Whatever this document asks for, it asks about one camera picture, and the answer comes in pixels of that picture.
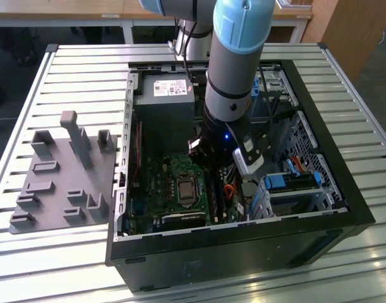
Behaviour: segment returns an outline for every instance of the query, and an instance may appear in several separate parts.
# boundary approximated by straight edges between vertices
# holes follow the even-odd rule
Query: motherboard chip
[[[184,208],[190,208],[196,202],[195,174],[181,174],[177,178],[178,203]]]
[[[180,198],[181,199],[187,199],[187,198],[192,198],[194,197],[193,194],[193,183],[188,181],[188,182],[181,182],[179,184],[180,188]]]

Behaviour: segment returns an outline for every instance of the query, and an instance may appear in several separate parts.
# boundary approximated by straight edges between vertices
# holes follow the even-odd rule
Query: desk
[[[377,221],[317,262],[133,295],[116,269],[104,265],[107,224],[21,235],[7,232],[30,166],[33,128],[48,129],[54,138],[67,136],[58,127],[59,116],[62,110],[76,109],[78,123],[89,136],[104,128],[120,138],[128,62],[173,58],[164,44],[60,46],[44,56],[0,162],[0,302],[386,299],[386,135],[330,52],[316,44],[266,44],[262,59],[294,61]]]
[[[274,8],[274,27],[292,27],[291,42],[300,42],[312,12]],[[0,27],[97,27],[117,26],[124,40],[133,44],[133,26],[173,26],[144,10],[138,0],[0,0]]]
[[[280,9],[275,3],[272,27],[292,27],[293,32],[287,42],[300,43],[308,20],[313,13],[306,9]],[[173,18],[166,18],[144,10],[138,0],[124,0],[121,21],[126,44],[133,44],[132,27],[137,26],[174,26]]]
[[[0,27],[121,26],[124,0],[0,0]]]

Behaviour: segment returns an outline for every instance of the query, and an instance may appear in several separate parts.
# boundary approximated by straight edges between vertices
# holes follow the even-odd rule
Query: red cable
[[[139,147],[139,144],[138,144],[139,137],[140,137],[140,128],[139,128],[139,124],[136,123],[136,170],[135,170],[134,178],[132,178],[131,186],[134,184],[136,174],[138,173],[138,169],[140,167],[140,151],[138,148]]]

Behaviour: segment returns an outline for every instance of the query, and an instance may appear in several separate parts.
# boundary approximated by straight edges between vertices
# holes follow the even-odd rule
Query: motherboard
[[[147,158],[145,194],[131,204],[133,234],[233,222],[235,210],[228,211],[219,201],[216,185],[207,174],[187,155]],[[217,174],[221,177],[226,169]]]

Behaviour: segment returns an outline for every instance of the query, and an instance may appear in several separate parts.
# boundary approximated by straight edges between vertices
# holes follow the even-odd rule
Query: floor
[[[146,41],[151,33],[162,36],[162,33],[157,33],[155,29],[140,30],[140,41]],[[48,44],[86,43],[80,30],[74,35],[69,28],[39,28],[37,31],[32,29],[31,34],[36,37],[34,43],[39,56],[44,53]],[[103,43],[123,43],[122,30],[112,28],[110,35],[104,33]],[[6,92],[6,100],[0,105],[0,158],[37,70],[38,64],[31,68],[18,67],[11,55],[0,49],[0,83]],[[386,31],[385,40],[370,56],[354,85],[386,131]]]

